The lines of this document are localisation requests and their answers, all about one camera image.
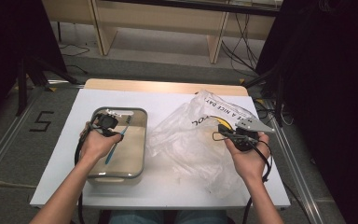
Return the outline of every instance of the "white table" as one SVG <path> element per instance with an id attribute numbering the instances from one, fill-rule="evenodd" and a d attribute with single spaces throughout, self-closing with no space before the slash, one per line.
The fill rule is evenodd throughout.
<path id="1" fill-rule="evenodd" d="M 88 81 L 85 89 L 76 97 L 31 205 L 43 206 L 72 170 L 78 134 L 96 108 L 141 107 L 147 111 L 147 131 L 150 132 L 179 105 L 189 102 L 194 97 L 194 92 L 202 89 L 214 92 L 224 100 L 255 113 L 252 99 L 246 96 L 246 89 L 239 86 L 98 79 Z M 158 155 L 153 159 L 145 159 L 144 171 L 133 181 L 109 185 L 86 183 L 83 204 L 100 209 L 228 209 L 244 207 L 250 197 L 244 185 L 225 198 L 211 195 L 203 186 L 198 179 L 178 179 L 170 160 Z M 277 207 L 290 205 L 275 164 L 266 187 Z"/>

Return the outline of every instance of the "right hand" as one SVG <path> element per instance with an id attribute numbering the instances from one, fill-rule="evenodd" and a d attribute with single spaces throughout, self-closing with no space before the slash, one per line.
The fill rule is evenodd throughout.
<path id="1" fill-rule="evenodd" d="M 258 133 L 260 141 L 269 143 L 269 137 L 264 133 Z M 245 183 L 253 181 L 262 181 L 262 175 L 265 167 L 265 162 L 261 159 L 260 155 L 254 150 L 239 151 L 230 139 L 225 139 L 226 147 L 231 154 L 232 160 L 237 173 L 245 181 Z M 256 147 L 263 155 L 269 157 L 269 148 L 264 143 L 257 143 Z"/>
<path id="2" fill-rule="evenodd" d="M 86 134 L 86 130 L 88 128 L 89 123 L 86 123 L 85 129 L 82 131 L 82 134 Z M 121 141 L 121 134 L 117 133 L 110 137 L 105 137 L 98 133 L 95 130 L 92 130 L 87 135 L 87 138 L 81 148 L 80 158 L 90 158 L 93 161 L 97 161 L 100 158 L 106 156 L 112 146 L 115 143 Z"/>

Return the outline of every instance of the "jeans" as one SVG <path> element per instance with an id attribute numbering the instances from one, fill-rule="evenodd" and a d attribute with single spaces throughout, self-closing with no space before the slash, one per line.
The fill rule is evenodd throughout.
<path id="1" fill-rule="evenodd" d="M 109 224 L 139 223 L 163 224 L 161 210 L 116 210 L 112 212 Z M 178 211 L 175 224 L 227 224 L 225 210 L 183 210 Z"/>

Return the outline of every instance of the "plastic bag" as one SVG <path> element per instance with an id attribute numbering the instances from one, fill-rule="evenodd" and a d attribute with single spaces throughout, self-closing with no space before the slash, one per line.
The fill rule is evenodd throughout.
<path id="1" fill-rule="evenodd" d="M 238 118 L 255 115 L 213 93 L 200 91 L 148 135 L 146 156 L 166 154 L 174 161 L 172 168 L 179 176 L 199 177 L 213 195 L 225 197 L 241 185 L 241 179 L 226 145 L 214 141 L 213 132 L 217 132 L 219 122 L 235 127 Z"/>

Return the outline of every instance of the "black controller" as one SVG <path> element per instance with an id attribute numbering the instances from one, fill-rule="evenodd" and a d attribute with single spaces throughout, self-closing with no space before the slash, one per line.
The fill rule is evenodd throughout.
<path id="1" fill-rule="evenodd" d="M 91 122 L 93 129 L 105 137 L 110 137 L 117 132 L 113 132 L 118 124 L 118 120 L 115 116 L 109 114 L 96 114 Z"/>
<path id="2" fill-rule="evenodd" d="M 239 151 L 249 151 L 253 149 L 254 147 L 252 145 L 257 144 L 258 141 L 257 132 L 249 132 L 242 128 L 237 128 L 234 132 L 223 124 L 219 124 L 218 132 L 229 138 Z"/>
<path id="3" fill-rule="evenodd" d="M 258 142 L 258 133 L 274 133 L 275 130 L 265 125 L 258 119 L 245 119 L 236 123 L 237 128 L 229 129 L 223 124 L 218 125 L 218 132 L 229 138 L 240 151 L 248 151 L 255 148 Z"/>

